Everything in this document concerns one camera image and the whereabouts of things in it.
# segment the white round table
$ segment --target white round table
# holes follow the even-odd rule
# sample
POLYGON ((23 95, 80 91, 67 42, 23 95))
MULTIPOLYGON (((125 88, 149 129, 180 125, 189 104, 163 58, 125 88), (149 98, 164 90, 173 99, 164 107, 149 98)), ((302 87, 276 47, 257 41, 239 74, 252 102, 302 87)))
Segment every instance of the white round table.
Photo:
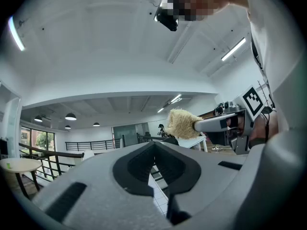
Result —
POLYGON ((20 189, 27 198, 29 198, 29 196, 24 188, 24 184, 21 180, 20 173, 31 172, 35 187, 39 191, 39 186, 35 176, 35 170, 41 166, 42 166, 41 162, 34 159, 11 158, 11 159, 0 160, 0 167, 2 169, 16 174, 16 178, 20 186, 20 189))

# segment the white ceiling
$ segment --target white ceiling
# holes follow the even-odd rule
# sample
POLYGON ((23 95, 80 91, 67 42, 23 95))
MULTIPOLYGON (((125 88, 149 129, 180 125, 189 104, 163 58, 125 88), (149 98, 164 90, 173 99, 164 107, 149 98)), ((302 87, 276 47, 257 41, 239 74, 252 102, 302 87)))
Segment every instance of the white ceiling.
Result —
POLYGON ((203 22, 179 22, 178 30, 171 32, 154 21, 159 1, 27 0, 14 15, 16 26, 24 21, 18 33, 27 50, 13 54, 16 45, 10 44, 6 52, 20 72, 33 78, 60 59, 73 54, 87 57, 101 48, 135 57, 152 55, 211 76, 249 48, 250 27, 243 8, 228 6, 203 22), (248 42, 222 62, 242 37, 248 42))
MULTIPOLYGON (((22 110, 21 119, 32 122, 37 115, 48 119, 64 119, 67 113, 74 113, 80 119, 105 114, 140 114, 141 111, 151 115, 156 114, 174 97, 174 95, 124 96, 55 103, 22 110)), ((182 95, 180 105, 188 103, 192 97, 193 95, 182 95)), ((170 105, 170 108, 176 108, 178 103, 170 105)))

